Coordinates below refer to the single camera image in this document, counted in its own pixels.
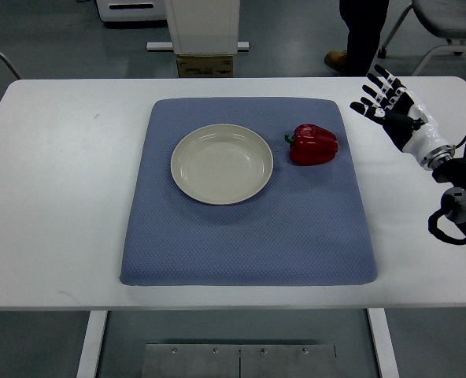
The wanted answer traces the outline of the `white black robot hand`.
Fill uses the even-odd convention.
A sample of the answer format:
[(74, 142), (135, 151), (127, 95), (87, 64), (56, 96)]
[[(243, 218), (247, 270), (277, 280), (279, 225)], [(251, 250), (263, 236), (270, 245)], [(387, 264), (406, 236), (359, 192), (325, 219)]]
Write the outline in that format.
[(372, 83), (362, 87), (366, 94), (350, 108), (380, 125), (402, 153), (411, 154), (426, 170), (434, 170), (454, 157), (455, 146), (439, 132), (438, 122), (422, 100), (381, 65)]

